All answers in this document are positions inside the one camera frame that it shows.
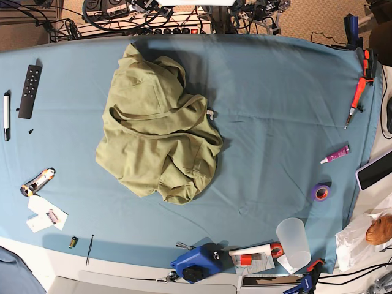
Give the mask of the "olive green t-shirt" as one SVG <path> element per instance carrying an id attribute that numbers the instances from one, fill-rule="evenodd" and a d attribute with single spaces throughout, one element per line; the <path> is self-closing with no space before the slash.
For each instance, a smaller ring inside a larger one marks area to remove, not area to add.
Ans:
<path id="1" fill-rule="evenodd" d="M 113 74 L 96 162 L 139 197 L 191 202 L 212 181 L 223 145 L 205 96 L 186 92 L 172 58 L 147 61 L 128 45 Z"/>

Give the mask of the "blue table cloth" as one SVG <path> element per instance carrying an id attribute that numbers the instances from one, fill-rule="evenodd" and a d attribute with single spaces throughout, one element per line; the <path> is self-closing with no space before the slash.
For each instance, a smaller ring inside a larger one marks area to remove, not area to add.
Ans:
<path id="1" fill-rule="evenodd" d="M 138 197 L 96 163 L 102 114 L 128 44 L 153 61 L 167 56 L 186 71 L 186 90 L 208 99 L 224 139 L 211 184 L 176 205 Z M 29 65 L 42 66 L 30 119 L 18 117 Z M 380 115 L 382 76 L 344 129 L 362 72 L 358 51 L 301 39 L 170 35 L 90 39 L 1 53 L 1 91 L 10 91 L 10 140 L 1 142 L 1 236 L 74 255 L 160 268 L 181 255 L 175 244 L 249 247 L 275 241 L 284 219 L 304 221 L 313 258 L 336 263 L 335 235 L 349 222 L 355 172 L 370 157 Z M 321 164 L 348 145 L 348 155 Z M 48 168 L 35 195 L 68 214 L 62 230 L 33 233 L 30 197 L 20 188 Z M 311 198 L 331 182 L 323 202 Z"/>

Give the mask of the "blue plastic device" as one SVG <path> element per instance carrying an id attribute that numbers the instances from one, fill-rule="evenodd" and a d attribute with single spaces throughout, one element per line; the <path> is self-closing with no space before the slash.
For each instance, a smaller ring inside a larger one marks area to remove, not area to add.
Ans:
<path id="1" fill-rule="evenodd" d="M 178 277 L 188 283 L 194 284 L 222 272 L 220 251 L 211 251 L 205 245 L 188 246 L 182 242 L 177 242 L 176 247 L 186 249 L 187 252 L 172 261 L 170 266 Z"/>

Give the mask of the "white power strip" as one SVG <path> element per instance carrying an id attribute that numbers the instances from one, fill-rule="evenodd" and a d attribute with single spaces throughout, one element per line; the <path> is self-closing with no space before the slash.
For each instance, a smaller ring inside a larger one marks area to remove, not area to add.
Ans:
<path id="1" fill-rule="evenodd" d="M 107 34 L 148 35 L 148 34 L 211 34 L 213 26 L 201 17 L 200 10 L 175 12 L 169 19 L 159 16 L 145 16 L 133 13 L 115 20 L 98 21 L 97 24 L 78 24 L 77 30 L 83 38 Z"/>

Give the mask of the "translucent plastic cup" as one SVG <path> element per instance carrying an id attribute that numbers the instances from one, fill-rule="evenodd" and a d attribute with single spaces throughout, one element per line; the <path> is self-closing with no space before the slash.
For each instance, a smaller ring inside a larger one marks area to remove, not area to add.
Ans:
<path id="1" fill-rule="evenodd" d="M 304 223 L 301 219 L 290 217 L 276 228 L 276 235 L 292 268 L 304 268 L 311 261 Z"/>

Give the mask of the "red tape roll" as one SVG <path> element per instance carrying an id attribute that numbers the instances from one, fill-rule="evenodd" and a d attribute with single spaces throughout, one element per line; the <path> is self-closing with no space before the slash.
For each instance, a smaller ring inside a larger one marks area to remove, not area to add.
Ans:
<path id="1" fill-rule="evenodd" d="M 284 250 L 279 242 L 273 242 L 270 244 L 272 258 L 279 258 L 284 255 Z"/>

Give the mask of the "purple tape roll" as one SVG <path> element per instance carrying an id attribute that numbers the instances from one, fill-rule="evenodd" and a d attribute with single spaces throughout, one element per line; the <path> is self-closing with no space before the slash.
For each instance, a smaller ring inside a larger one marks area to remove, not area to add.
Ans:
<path id="1" fill-rule="evenodd" d="M 311 198 L 315 202 L 325 201 L 330 194 L 331 182 L 316 184 L 311 191 Z"/>

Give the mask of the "purple glue tube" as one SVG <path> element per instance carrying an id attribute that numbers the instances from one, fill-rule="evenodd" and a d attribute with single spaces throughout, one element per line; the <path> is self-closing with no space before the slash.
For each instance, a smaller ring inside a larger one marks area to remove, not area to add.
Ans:
<path id="1" fill-rule="evenodd" d="M 320 161 L 321 164 L 326 164 L 329 162 L 332 162 L 340 157 L 346 156 L 348 155 L 350 152 L 350 148 L 348 145 L 345 145 L 344 147 L 342 147 L 341 149 L 339 149 L 338 151 L 326 156 L 324 159 L 322 159 Z"/>

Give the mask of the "small green battery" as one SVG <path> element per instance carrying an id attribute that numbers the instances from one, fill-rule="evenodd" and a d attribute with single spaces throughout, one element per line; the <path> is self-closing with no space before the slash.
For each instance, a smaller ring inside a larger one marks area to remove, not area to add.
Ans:
<path id="1" fill-rule="evenodd" d="M 76 236 L 73 236 L 70 240 L 69 248 L 73 249 L 76 246 L 77 242 L 78 242 L 78 238 Z"/>

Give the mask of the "orange grey utility knife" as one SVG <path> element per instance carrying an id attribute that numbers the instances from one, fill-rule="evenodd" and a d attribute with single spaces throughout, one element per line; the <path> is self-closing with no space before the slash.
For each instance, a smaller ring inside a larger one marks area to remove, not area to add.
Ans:
<path id="1" fill-rule="evenodd" d="M 48 168 L 39 173 L 34 179 L 21 186 L 20 192 L 25 197 L 35 195 L 47 182 L 49 182 L 55 175 L 54 168 Z"/>

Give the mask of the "blue black clamp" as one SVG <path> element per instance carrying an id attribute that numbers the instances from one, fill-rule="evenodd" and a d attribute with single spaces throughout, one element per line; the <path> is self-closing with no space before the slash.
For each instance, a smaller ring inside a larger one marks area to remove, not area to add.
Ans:
<path id="1" fill-rule="evenodd" d="M 299 284 L 296 287 L 283 291 L 282 293 L 314 293 L 324 263 L 324 259 L 320 258 L 316 260 L 311 266 L 307 268 L 307 273 L 298 280 Z"/>

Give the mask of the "smartphone in lilac case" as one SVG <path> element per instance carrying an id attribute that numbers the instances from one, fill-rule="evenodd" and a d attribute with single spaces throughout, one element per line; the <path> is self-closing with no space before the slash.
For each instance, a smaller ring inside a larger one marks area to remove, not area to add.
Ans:
<path id="1" fill-rule="evenodd" d="M 360 190 L 366 190 L 389 174 L 391 174 L 391 158 L 383 157 L 357 170 L 356 180 Z"/>

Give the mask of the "orange screwdriver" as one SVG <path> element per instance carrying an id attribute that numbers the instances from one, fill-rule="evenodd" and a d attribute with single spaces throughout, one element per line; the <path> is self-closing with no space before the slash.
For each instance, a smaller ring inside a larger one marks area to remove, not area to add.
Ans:
<path id="1" fill-rule="evenodd" d="M 359 100 L 361 98 L 361 95 L 362 95 L 362 93 L 363 93 L 363 91 L 364 91 L 364 89 L 366 87 L 366 83 L 367 83 L 367 81 L 366 81 L 366 79 L 364 77 L 361 77 L 359 79 L 358 83 L 357 83 L 355 95 L 354 95 L 354 98 L 353 98 L 352 103 L 351 103 L 351 107 L 350 107 L 350 110 L 349 110 L 349 115 L 347 117 L 344 129 L 346 129 L 348 127 L 348 125 L 350 123 L 350 120 L 351 120 L 352 116 L 354 115 L 354 112 L 355 112 L 355 110 L 356 110 L 356 108 L 358 106 L 358 102 L 359 102 Z"/>

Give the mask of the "black remote control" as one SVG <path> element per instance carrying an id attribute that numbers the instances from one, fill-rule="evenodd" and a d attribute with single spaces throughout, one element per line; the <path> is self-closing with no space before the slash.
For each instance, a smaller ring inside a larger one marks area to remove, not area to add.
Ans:
<path id="1" fill-rule="evenodd" d="M 30 119 L 32 116 L 34 101 L 37 95 L 37 88 L 39 85 L 41 73 L 42 66 L 28 66 L 18 112 L 19 118 Z"/>

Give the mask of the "white plastic bag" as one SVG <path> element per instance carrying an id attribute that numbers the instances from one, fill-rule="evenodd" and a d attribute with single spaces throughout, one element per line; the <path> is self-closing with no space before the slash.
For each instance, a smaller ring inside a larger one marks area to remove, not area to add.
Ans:
<path id="1" fill-rule="evenodd" d="M 349 270 L 391 245 L 391 239 L 381 245 L 372 245 L 366 241 L 366 232 L 373 221 L 389 214 L 391 215 L 390 208 L 377 209 L 372 214 L 364 213 L 354 218 L 345 229 L 336 234 L 336 254 L 340 271 Z"/>

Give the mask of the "orange black tool set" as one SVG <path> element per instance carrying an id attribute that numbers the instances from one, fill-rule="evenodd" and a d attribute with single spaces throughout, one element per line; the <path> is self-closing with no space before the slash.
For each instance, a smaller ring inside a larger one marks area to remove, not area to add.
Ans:
<path id="1" fill-rule="evenodd" d="M 374 78 L 377 70 L 377 54 L 374 53 L 373 49 L 367 48 L 364 50 L 363 59 L 363 77 L 366 82 L 371 86 L 374 83 Z"/>

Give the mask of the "white marker pen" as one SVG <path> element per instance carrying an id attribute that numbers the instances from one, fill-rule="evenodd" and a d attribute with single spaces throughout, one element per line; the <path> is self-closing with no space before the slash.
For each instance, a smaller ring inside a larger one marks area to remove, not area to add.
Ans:
<path id="1" fill-rule="evenodd" d="M 4 128 L 4 139 L 9 141 L 9 128 L 10 128 L 10 93 L 5 92 L 3 96 L 3 128 Z"/>

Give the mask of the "brown round object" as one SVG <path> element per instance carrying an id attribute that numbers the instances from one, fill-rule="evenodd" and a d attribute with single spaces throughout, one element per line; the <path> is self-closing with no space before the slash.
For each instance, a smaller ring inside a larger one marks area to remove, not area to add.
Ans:
<path id="1" fill-rule="evenodd" d="M 381 245 L 391 239 L 391 215 L 379 217 L 373 221 L 366 232 L 366 241 L 372 245 Z"/>

